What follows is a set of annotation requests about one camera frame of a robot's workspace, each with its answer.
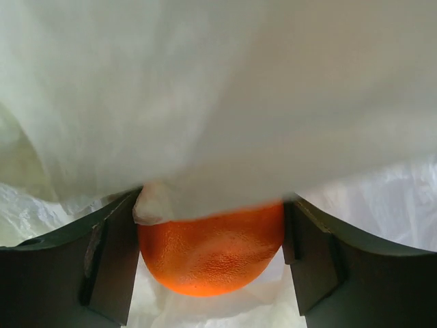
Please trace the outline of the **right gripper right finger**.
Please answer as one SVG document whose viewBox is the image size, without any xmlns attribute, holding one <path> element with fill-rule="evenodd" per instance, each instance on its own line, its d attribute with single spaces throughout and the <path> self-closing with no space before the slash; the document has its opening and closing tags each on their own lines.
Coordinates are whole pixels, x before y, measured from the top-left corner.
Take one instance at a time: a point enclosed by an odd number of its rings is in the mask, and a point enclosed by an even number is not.
<svg viewBox="0 0 437 328">
<path fill-rule="evenodd" d="M 308 327 L 435 327 L 436 254 L 394 243 L 304 199 L 288 201 L 283 254 Z"/>
</svg>

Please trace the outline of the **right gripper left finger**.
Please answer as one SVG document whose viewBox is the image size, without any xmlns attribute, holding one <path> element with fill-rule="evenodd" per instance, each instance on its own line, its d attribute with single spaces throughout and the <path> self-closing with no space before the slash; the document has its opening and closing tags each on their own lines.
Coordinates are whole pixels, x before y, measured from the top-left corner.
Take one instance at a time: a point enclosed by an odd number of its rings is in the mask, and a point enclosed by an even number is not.
<svg viewBox="0 0 437 328">
<path fill-rule="evenodd" d="M 138 190 L 1 248 L 2 327 L 123 327 L 139 261 Z"/>
</svg>

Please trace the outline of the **green avocado print plastic bag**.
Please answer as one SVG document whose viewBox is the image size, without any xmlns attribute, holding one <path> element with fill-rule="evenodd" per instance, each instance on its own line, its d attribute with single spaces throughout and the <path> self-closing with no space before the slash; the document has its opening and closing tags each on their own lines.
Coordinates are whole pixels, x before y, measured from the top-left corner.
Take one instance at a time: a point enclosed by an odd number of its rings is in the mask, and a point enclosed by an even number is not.
<svg viewBox="0 0 437 328">
<path fill-rule="evenodd" d="M 436 249 L 435 1 L 2 1 L 1 182 L 190 219 L 297 193 Z"/>
</svg>

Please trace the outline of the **orange fake orange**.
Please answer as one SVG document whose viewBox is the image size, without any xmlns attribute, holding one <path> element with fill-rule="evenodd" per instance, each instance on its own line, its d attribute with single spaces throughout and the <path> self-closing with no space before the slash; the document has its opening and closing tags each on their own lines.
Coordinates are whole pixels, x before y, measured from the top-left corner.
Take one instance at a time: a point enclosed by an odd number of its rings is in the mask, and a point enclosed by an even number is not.
<svg viewBox="0 0 437 328">
<path fill-rule="evenodd" d="M 259 277 L 285 236 L 283 202 L 200 219 L 138 225 L 139 248 L 157 282 L 182 295 L 212 297 Z"/>
</svg>

